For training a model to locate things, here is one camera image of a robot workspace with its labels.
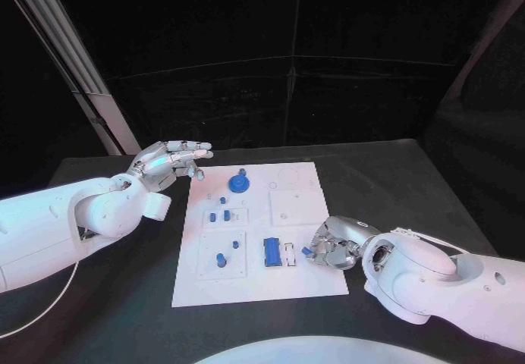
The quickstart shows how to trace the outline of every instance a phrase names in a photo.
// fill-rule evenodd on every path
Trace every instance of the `white board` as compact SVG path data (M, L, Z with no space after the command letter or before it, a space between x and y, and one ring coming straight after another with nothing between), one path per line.
M232 193L227 180L239 168L246 170L249 188ZM328 216L314 163L201 170L206 178L191 180L188 190L171 306L347 294L343 272L307 262L301 254ZM229 221L223 220L226 209ZM268 237L278 238L282 265L275 267L265 267ZM216 265L217 253L226 259L223 268ZM295 265L288 265L292 258Z

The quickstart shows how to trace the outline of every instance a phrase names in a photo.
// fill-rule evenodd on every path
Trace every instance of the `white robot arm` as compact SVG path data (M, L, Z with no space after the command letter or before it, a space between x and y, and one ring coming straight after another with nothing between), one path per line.
M157 142L112 178L0 201L0 293L35 282L113 243L142 216L164 220L170 198L157 192L177 176L203 179L193 160L210 158L209 149L209 143Z
M447 256L429 242L461 254ZM327 218L302 253L337 269L361 258L364 289L405 321L421 325L439 316L474 337L525 352L525 263L468 254L405 229L382 234L337 216Z

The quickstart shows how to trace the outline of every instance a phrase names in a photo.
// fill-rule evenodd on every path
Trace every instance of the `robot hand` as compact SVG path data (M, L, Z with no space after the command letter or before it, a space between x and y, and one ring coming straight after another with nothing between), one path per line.
M209 149L209 143L157 142L125 173L0 201L0 293L35 282L112 244L142 216L164 220L170 198L157 191L178 176L203 179L194 159L210 158Z
M431 243L461 254L448 256ZM364 290L405 321L421 325L439 316L474 337L525 352L525 263L468 254L410 230L382 234L337 216L321 224L302 253L337 269L361 258Z
M194 159L210 158L210 144L175 140L155 142L134 157L128 174L141 179L149 192L164 190L180 176L204 179L204 173Z

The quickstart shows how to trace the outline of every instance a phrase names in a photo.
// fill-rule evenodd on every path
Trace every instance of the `table surface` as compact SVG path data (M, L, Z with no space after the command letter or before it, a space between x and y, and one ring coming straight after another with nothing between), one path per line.
M125 171L132 156L69 158L51 186ZM413 140L217 151L198 165L314 162L330 215L382 231L400 226L472 253L496 252ZM0 340L2 362L194 362L239 345L276 337L357 337L406 347L448 362L525 362L525 354L483 342L438 317L399 320L364 293L359 266L344 271L350 294L171 308L188 179L164 191L162 222L135 231L80 263L51 311ZM0 296L2 332L53 301L70 268Z

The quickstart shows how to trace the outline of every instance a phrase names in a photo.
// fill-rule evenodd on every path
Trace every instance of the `blue rectangular block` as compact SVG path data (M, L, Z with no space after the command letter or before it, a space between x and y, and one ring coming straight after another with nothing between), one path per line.
M278 251L278 238L265 239L265 266L276 267L281 264L281 253Z

